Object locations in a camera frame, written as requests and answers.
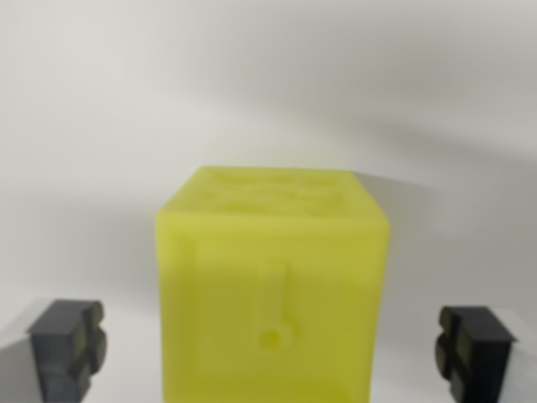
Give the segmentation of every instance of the white wall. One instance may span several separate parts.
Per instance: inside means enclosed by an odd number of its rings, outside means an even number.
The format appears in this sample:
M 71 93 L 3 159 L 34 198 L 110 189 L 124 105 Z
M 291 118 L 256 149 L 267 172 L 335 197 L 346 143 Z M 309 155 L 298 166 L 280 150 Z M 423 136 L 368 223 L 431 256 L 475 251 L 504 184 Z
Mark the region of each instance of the white wall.
M 201 164 L 355 170 L 394 226 L 372 402 L 451 401 L 441 305 L 537 327 L 535 38 L 532 2 L 1 2 L 0 322 L 102 298 L 87 401 L 157 401 L 159 205 Z

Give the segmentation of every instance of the cube side face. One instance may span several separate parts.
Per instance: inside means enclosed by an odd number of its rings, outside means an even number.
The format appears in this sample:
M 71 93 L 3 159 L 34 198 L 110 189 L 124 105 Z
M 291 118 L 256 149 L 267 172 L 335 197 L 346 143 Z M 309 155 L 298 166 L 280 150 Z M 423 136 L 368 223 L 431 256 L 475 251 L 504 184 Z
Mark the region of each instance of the cube side face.
M 164 398 L 367 403 L 388 224 L 163 210 Z

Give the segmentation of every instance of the cube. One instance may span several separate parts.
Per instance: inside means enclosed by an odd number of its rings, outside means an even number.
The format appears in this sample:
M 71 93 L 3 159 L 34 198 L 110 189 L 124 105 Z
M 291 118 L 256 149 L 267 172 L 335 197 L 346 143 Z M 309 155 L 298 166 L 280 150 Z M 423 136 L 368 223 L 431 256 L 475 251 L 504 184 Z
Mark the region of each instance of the cube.
M 388 220 L 352 172 L 200 168 L 156 236 L 168 403 L 367 403 Z

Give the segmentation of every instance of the small hole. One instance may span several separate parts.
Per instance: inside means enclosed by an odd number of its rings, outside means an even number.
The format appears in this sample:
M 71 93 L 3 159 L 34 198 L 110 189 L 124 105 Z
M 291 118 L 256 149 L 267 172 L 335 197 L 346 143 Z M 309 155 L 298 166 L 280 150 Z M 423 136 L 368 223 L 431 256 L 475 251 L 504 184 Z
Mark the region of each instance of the small hole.
M 279 334 L 275 330 L 268 330 L 259 338 L 259 346 L 263 350 L 275 350 L 279 346 Z

